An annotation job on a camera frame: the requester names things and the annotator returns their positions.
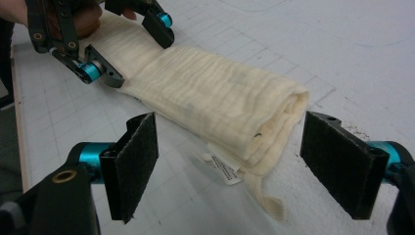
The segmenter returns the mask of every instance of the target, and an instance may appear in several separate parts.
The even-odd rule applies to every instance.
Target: fabric fold
[[[258,203],[274,218],[285,217],[280,199],[262,195],[261,180],[303,115],[306,88],[197,48],[163,50],[140,25],[111,14],[82,43],[92,43],[124,75],[119,92],[194,132],[225,162],[237,162]]]

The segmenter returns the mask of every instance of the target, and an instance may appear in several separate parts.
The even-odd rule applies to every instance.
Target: dark clothing
[[[0,78],[9,95],[0,98],[0,108],[13,103],[12,63],[10,59],[13,28],[15,24],[0,18]]]

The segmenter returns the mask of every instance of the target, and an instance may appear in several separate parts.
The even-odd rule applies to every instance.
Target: person's fingers
[[[122,15],[125,16],[127,19],[130,19],[130,20],[133,20],[133,21],[137,20],[137,16],[135,15],[135,12],[131,9],[128,9],[128,8],[125,8],[122,11]]]
[[[62,39],[61,28],[55,7],[52,4],[47,6],[48,25],[52,37]],[[81,5],[72,12],[73,24],[78,38],[89,36],[100,26],[102,9],[95,1],[82,1]]]
[[[75,25],[76,34],[83,38],[89,36],[100,26],[100,17],[103,12],[101,7],[93,1],[90,5],[83,5],[73,14],[73,23]]]
[[[27,6],[24,0],[0,0],[0,18],[27,27]]]

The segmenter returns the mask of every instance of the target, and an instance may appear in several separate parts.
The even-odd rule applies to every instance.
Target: care label
[[[208,166],[214,168],[214,170],[223,178],[223,181],[227,185],[233,185],[242,181],[238,178],[235,171],[223,163],[219,158],[212,154],[199,155],[200,159]]]

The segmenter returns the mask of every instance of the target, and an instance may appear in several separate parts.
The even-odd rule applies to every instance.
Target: white table
[[[308,109],[334,116],[363,140],[394,140],[413,155],[415,2],[174,0],[175,45],[193,45],[276,71],[310,90]],[[78,142],[115,142],[125,122],[150,110],[99,82],[85,85],[50,55],[14,36],[17,109],[28,186],[67,158]],[[383,185],[370,220],[352,220],[299,157],[299,123],[266,193],[284,200],[288,221],[275,221],[243,183],[225,186],[193,157],[206,147],[157,116],[161,157],[127,225],[111,221],[103,185],[92,190],[103,234],[386,234],[397,190]]]

